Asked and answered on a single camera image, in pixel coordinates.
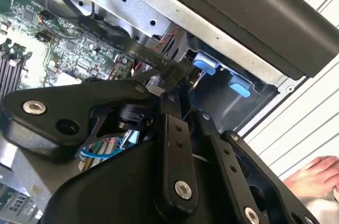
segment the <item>blue plastic latch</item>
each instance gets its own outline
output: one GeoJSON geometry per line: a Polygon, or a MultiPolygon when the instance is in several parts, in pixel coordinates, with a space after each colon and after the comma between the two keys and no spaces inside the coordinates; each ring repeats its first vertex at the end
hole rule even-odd
{"type": "Polygon", "coordinates": [[[228,86],[244,98],[248,98],[251,95],[249,91],[251,85],[237,75],[233,75],[228,86]]]}
{"type": "Polygon", "coordinates": [[[207,74],[213,76],[216,73],[216,69],[214,69],[212,66],[210,66],[208,63],[202,61],[202,60],[196,60],[193,62],[193,65],[196,66],[199,69],[204,70],[207,74]]]}

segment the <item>blue cable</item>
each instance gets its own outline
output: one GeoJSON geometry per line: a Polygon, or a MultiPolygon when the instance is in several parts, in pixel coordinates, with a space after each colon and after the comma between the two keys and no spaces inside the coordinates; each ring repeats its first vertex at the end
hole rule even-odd
{"type": "Polygon", "coordinates": [[[89,158],[99,158],[99,159],[108,159],[108,158],[111,158],[115,155],[117,155],[118,153],[121,153],[122,152],[122,149],[119,147],[121,146],[122,144],[122,138],[118,138],[118,147],[117,149],[112,152],[111,154],[94,154],[94,153],[90,153],[89,151],[86,151],[86,150],[81,150],[81,154],[86,156],[86,157],[89,157],[89,158]]]}

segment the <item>finger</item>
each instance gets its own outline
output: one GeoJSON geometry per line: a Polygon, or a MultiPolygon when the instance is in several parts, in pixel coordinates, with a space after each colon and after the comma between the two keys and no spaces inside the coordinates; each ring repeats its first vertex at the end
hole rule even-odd
{"type": "Polygon", "coordinates": [[[331,178],[327,179],[324,182],[324,186],[326,188],[336,188],[338,184],[339,184],[339,174],[332,176],[331,178]]]}
{"type": "Polygon", "coordinates": [[[312,160],[310,163],[305,165],[302,169],[303,170],[309,169],[310,167],[316,165],[317,163],[321,162],[323,159],[326,159],[327,157],[329,157],[329,156],[320,156],[320,157],[317,157],[314,160],[312,160]]]}
{"type": "Polygon", "coordinates": [[[314,164],[308,170],[312,174],[318,174],[318,173],[328,169],[331,165],[336,163],[338,160],[339,160],[339,158],[336,157],[336,156],[329,156],[329,157],[326,157],[325,159],[323,159],[322,161],[320,161],[319,163],[314,164]]]}
{"type": "Polygon", "coordinates": [[[332,176],[335,176],[337,174],[339,174],[339,160],[335,162],[334,164],[330,165],[328,169],[320,172],[317,175],[319,176],[320,179],[322,179],[323,181],[326,181],[332,176]]]}

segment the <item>motherboard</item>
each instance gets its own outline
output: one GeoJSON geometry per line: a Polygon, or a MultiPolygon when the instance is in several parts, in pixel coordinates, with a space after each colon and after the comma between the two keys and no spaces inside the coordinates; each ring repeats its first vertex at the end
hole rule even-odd
{"type": "Polygon", "coordinates": [[[81,29],[58,17],[42,24],[44,11],[33,0],[0,0],[0,59],[22,66],[20,89],[130,76],[133,58],[89,35],[74,40],[55,36],[50,29],[67,36],[78,36],[81,29]]]}

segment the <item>silver screw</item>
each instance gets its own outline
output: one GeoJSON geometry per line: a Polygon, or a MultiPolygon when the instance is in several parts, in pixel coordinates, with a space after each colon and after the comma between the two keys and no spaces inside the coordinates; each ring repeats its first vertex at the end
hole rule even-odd
{"type": "Polygon", "coordinates": [[[314,224],[314,222],[309,217],[305,216],[305,219],[308,224],[314,224]]]}
{"type": "Polygon", "coordinates": [[[169,95],[168,98],[169,98],[170,101],[175,102],[175,97],[173,95],[169,95]]]}
{"type": "Polygon", "coordinates": [[[23,111],[28,114],[44,114],[46,112],[46,106],[40,101],[26,101],[22,105],[23,111]]]}
{"type": "Polygon", "coordinates": [[[252,208],[246,207],[244,212],[245,212],[246,218],[251,222],[251,224],[260,223],[258,215],[255,213],[255,211],[252,208]]]}
{"type": "Polygon", "coordinates": [[[145,92],[145,90],[141,87],[141,86],[136,86],[136,90],[138,91],[138,92],[141,92],[141,93],[144,93],[145,92]]]}
{"type": "Polygon", "coordinates": [[[286,92],[291,93],[295,90],[295,87],[293,85],[290,85],[286,88],[286,92]]]}
{"type": "Polygon", "coordinates": [[[174,188],[175,188],[176,194],[178,194],[179,197],[186,199],[186,200],[192,197],[191,187],[184,181],[177,181],[174,184],[174,188]]]}
{"type": "Polygon", "coordinates": [[[234,140],[234,141],[238,141],[239,137],[235,134],[231,134],[230,137],[234,140]]]}
{"type": "Polygon", "coordinates": [[[211,119],[211,117],[208,114],[206,114],[206,113],[202,114],[202,117],[204,117],[206,120],[210,120],[211,119]]]}

